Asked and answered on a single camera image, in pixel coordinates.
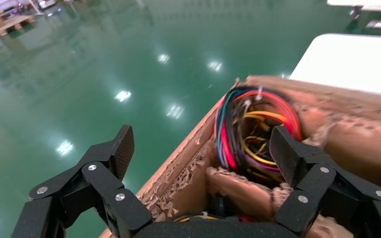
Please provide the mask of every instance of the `wire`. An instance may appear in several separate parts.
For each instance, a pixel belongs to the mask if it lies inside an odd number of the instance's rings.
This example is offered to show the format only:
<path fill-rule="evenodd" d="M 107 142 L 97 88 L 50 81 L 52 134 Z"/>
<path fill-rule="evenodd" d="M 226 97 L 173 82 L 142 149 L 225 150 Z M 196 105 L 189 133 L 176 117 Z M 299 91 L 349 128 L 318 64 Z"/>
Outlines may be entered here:
<path fill-rule="evenodd" d="M 250 216 L 239 216 L 239 219 L 242 222 L 256 222 L 256 219 Z"/>
<path fill-rule="evenodd" d="M 220 217 L 214 217 L 213 215 L 185 215 L 185 216 L 180 216 L 178 218 L 175 218 L 173 221 L 174 222 L 187 222 L 191 219 L 191 217 L 200 217 L 208 220 L 220 220 Z"/>
<path fill-rule="evenodd" d="M 268 106 L 273 112 L 258 110 Z M 257 87 L 236 87 L 227 92 L 215 115 L 214 138 L 223 167 L 248 178 L 283 181 L 269 154 L 272 128 L 278 124 L 296 140 L 303 139 L 294 108 L 282 95 Z"/>

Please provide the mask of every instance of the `yellow wire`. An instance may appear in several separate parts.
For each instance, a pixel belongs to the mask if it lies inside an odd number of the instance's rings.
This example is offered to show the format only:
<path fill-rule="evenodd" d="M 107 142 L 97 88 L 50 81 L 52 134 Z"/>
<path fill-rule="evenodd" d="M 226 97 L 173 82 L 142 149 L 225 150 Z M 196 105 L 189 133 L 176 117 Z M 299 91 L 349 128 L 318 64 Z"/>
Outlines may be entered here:
<path fill-rule="evenodd" d="M 253 135 L 255 133 L 255 130 L 257 129 L 257 124 L 254 126 L 252 132 L 251 132 L 251 135 Z"/>
<path fill-rule="evenodd" d="M 260 127 L 262 127 L 264 131 L 269 131 L 269 129 L 271 129 L 267 124 L 263 122 L 260 123 Z"/>
<path fill-rule="evenodd" d="M 243 115 L 246 114 L 246 112 L 248 111 L 248 108 L 249 108 L 249 106 L 245 107 L 245 111 L 243 112 Z M 232 121 L 232 125 L 235 125 L 238 121 L 239 121 L 239 119 L 235 119 L 234 121 Z"/>
<path fill-rule="evenodd" d="M 259 171 L 262 171 L 262 172 L 268 174 L 268 175 L 271 176 L 271 177 L 276 176 L 275 174 L 271 174 L 271 173 L 269 173 L 267 170 L 265 170 L 264 168 L 258 166 L 257 164 L 252 163 L 252 161 L 250 161 L 250 160 L 248 160 L 248 163 L 249 163 L 252 167 L 254 167 L 255 169 L 257 169 L 257 170 L 259 170 Z"/>
<path fill-rule="evenodd" d="M 250 115 L 250 116 L 247 116 L 249 113 L 246 113 L 243 118 L 254 118 L 254 119 L 258 119 L 260 120 L 261 122 L 263 122 L 265 120 L 264 117 L 261 117 L 261 116 L 258 116 L 258 115 Z"/>
<path fill-rule="evenodd" d="M 258 152 L 259 152 L 259 151 L 262 151 L 262 150 L 265 148 L 265 146 L 266 146 L 266 143 L 263 144 L 263 145 L 259 148 Z"/>
<path fill-rule="evenodd" d="M 203 215 L 197 215 L 196 217 L 202 217 L 202 218 L 206 218 L 206 219 L 209 219 L 209 220 L 219 220 L 219 219 L 216 218 L 216 217 L 203 216 Z"/>
<path fill-rule="evenodd" d="M 262 163 L 265 163 L 265 164 L 269 164 L 269 165 L 276 165 L 276 163 L 271 162 L 271 161 L 268 161 L 268 160 L 264 160 L 263 158 L 261 158 L 261 157 L 257 156 L 256 154 L 254 154 L 254 153 L 249 149 L 249 147 L 248 147 L 247 144 L 244 144 L 243 146 L 244 146 L 244 148 L 245 148 L 245 151 L 246 151 L 250 156 L 252 156 L 254 159 L 256 159 L 257 161 L 262 162 Z"/>
<path fill-rule="evenodd" d="M 255 139 L 255 140 L 260 140 L 260 141 L 264 141 L 265 140 L 262 137 L 257 137 L 257 136 L 254 136 L 254 135 L 250 135 L 250 136 L 245 138 L 245 140 L 248 140 L 248 139 Z"/>
<path fill-rule="evenodd" d="M 262 179 L 267 179 L 267 180 L 270 180 L 270 179 L 271 179 L 271 178 L 268 178 L 267 176 L 263 176 L 263 175 L 258 174 L 258 173 L 256 173 L 256 172 L 253 172 L 253 171 L 251 171 L 251 173 L 254 174 L 254 175 L 256 175 L 256 176 L 259 177 L 259 178 L 262 178 Z"/>
<path fill-rule="evenodd" d="M 285 182 L 284 178 L 281 175 L 272 175 L 272 177 L 275 179 L 275 181 Z"/>
<path fill-rule="evenodd" d="M 173 221 L 174 221 L 174 222 L 178 222 L 178 221 L 180 221 L 181 219 L 186 219 L 186 218 L 189 218 L 189 216 L 188 216 L 188 215 L 180 216 L 180 217 L 174 219 Z"/>
<path fill-rule="evenodd" d="M 209 219 L 209 220 L 219 220 L 218 218 L 211 217 L 211 216 L 196 215 L 195 217 L 201 217 L 201 218 L 205 218 L 205 219 Z M 179 222 L 187 222 L 189 220 L 190 220 L 190 218 L 186 217 L 186 218 L 183 218 L 182 220 L 179 220 Z"/>
<path fill-rule="evenodd" d="M 270 116 L 270 117 L 273 117 L 273 118 L 278 118 L 278 119 L 280 119 L 283 122 L 287 122 L 287 119 L 285 117 L 283 117 L 282 115 L 277 114 L 277 113 L 265 112 L 265 111 L 248 112 L 248 113 L 246 113 L 244 115 L 244 118 L 256 118 L 254 116 L 258 116 L 259 117 L 260 114 L 265 115 L 265 116 Z"/>

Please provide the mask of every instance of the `cardboard box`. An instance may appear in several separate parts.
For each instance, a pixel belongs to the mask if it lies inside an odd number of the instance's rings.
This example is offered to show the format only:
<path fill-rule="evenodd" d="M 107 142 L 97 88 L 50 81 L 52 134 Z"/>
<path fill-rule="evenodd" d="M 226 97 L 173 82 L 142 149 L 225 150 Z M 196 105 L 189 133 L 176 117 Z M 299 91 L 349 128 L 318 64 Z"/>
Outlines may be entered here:
<path fill-rule="evenodd" d="M 299 114 L 305 143 L 322 147 L 343 169 L 381 186 L 381 95 L 273 76 L 249 76 L 243 84 L 288 97 Z M 212 137 L 218 106 L 219 102 L 138 192 L 156 222 L 203 211 L 208 192 L 230 196 L 242 211 L 265 219 L 277 209 L 268 200 L 274 191 L 210 168 L 218 166 Z M 250 193 L 245 189 L 257 192 L 257 197 L 247 199 Z M 100 238 L 110 235 L 106 230 Z"/>

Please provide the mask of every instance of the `green epoxy floor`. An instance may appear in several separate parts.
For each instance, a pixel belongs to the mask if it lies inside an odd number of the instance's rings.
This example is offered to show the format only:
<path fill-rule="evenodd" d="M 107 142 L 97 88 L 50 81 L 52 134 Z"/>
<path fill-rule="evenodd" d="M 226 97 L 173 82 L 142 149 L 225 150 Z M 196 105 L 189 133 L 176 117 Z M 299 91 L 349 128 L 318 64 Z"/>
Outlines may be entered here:
<path fill-rule="evenodd" d="M 381 34 L 362 30 L 381 14 L 349 25 L 348 11 L 325 0 L 82 0 L 0 38 L 0 238 L 32 187 L 122 124 L 136 144 L 124 183 L 137 192 L 236 77 L 289 75 L 324 33 Z M 104 227 L 90 210 L 67 235 Z"/>

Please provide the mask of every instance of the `purple wire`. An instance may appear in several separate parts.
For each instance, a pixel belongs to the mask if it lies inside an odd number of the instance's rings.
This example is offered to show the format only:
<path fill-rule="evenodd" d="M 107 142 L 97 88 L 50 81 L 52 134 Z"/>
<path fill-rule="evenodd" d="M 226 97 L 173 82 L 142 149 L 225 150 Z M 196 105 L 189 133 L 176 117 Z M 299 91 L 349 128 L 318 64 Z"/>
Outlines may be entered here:
<path fill-rule="evenodd" d="M 247 160 L 250 160 L 253 164 L 259 165 L 263 170 L 268 171 L 268 173 L 275 174 L 275 175 L 280 175 L 281 173 L 275 172 L 272 170 L 267 169 L 261 162 L 255 160 L 252 156 L 245 154 L 245 157 Z"/>

